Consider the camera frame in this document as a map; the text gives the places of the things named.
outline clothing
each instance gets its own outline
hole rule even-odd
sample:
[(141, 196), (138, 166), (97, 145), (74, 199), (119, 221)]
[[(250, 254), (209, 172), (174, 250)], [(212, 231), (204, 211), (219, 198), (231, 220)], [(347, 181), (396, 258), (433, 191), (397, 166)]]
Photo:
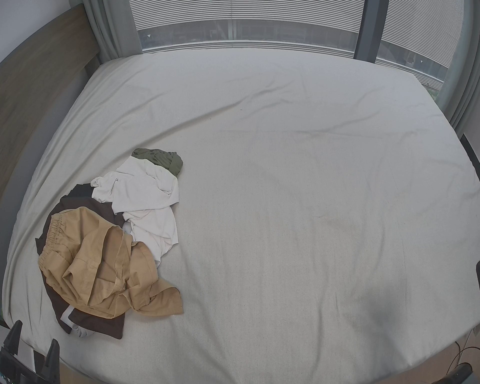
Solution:
[(72, 311), (74, 310), (75, 308), (72, 307), (71, 305), (68, 306), (68, 308), (65, 310), (65, 312), (62, 314), (62, 316), (60, 317), (60, 319), (65, 323), (67, 324), (71, 329), (72, 329), (72, 333), (78, 337), (85, 337), (85, 336), (90, 336), (90, 335), (93, 335), (95, 332), (93, 331), (89, 331), (88, 329), (85, 329), (85, 328), (82, 328), (82, 327), (79, 327), (77, 324), (73, 323), (69, 318), (68, 316), (70, 316), (70, 314), (72, 313)]
[[(55, 213), (59, 213), (66, 209), (75, 209), (81, 206), (85, 206), (90, 210), (96, 212), (107, 221), (122, 226), (125, 222), (121, 213), (114, 215), (111, 203), (99, 203), (91, 198), (93, 187), (90, 184), (77, 184), (68, 195), (63, 196), (60, 202), (49, 213), (45, 225), (43, 227), (43, 233), (36, 241), (36, 248), (38, 255), (40, 255), (45, 246), (45, 240), (47, 237), (48, 228), (50, 226), (51, 216)], [(62, 329), (68, 334), (72, 331), (72, 327), (68, 326), (61, 317), (65, 310), (68, 308), (68, 303), (61, 298), (61, 296), (55, 292), (55, 290), (47, 284), (45, 276), (42, 273), (43, 283), (47, 291), (47, 295), (52, 303), (55, 317)], [(121, 339), (123, 336), (123, 324), (125, 322), (125, 315), (120, 315), (114, 319), (104, 319), (102, 317), (93, 316), (87, 313), (83, 313), (77, 309), (74, 309), (68, 316), (69, 319), (81, 328), (85, 328), (91, 331), (103, 333), (105, 335)]]
[[(152, 252), (156, 265), (160, 257), (178, 243), (172, 204), (179, 201), (178, 180), (165, 168), (150, 161), (129, 157), (114, 172), (92, 180), (92, 198), (112, 202), (114, 213), (123, 212), (134, 241), (142, 241)], [(124, 230), (130, 233), (128, 225)]]
[(38, 265), (47, 283), (85, 313), (106, 319), (130, 307), (148, 316), (183, 313), (179, 291), (158, 278), (147, 246), (86, 207), (51, 217)]
[(177, 152), (165, 152), (161, 149), (137, 148), (132, 152), (132, 156), (137, 159), (147, 159), (155, 165), (160, 165), (168, 169), (172, 175), (178, 176), (183, 161)]

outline olive green garment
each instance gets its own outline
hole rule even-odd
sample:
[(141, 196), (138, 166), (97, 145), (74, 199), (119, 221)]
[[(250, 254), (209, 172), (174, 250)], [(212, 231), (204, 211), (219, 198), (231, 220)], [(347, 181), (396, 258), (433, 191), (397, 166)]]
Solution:
[(177, 152), (165, 152), (161, 149), (137, 148), (132, 152), (137, 159), (147, 159), (155, 165), (168, 169), (170, 173), (177, 176), (183, 165), (183, 161)]

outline fitted sheet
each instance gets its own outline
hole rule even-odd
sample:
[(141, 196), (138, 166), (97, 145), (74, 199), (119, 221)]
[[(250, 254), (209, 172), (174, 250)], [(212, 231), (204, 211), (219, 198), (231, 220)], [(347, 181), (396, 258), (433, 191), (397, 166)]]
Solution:
[[(34, 238), (75, 184), (137, 147), (176, 151), (179, 244), (162, 278), (183, 315), (126, 314), (122, 340), (55, 321)], [(269, 49), (102, 65), (18, 213), (7, 324), (109, 383), (371, 383), (480, 323), (480, 184), (413, 75)]]

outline headboard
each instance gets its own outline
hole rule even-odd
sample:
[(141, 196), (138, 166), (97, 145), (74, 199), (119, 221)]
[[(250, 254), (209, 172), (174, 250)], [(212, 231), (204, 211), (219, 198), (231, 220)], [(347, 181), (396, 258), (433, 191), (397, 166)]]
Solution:
[(98, 52), (80, 4), (40, 28), (0, 63), (0, 198), (48, 108)]

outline white bed sheet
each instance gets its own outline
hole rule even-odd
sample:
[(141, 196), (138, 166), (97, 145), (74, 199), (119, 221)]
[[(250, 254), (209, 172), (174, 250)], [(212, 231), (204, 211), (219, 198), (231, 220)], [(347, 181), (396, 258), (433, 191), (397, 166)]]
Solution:
[[(75, 184), (136, 147), (177, 151), (185, 313), (124, 336), (55, 321), (34, 238)], [(18, 214), (3, 314), (110, 383), (369, 383), (480, 323), (480, 184), (408, 73), (321, 54), (217, 49), (114, 60), (46, 149)]]

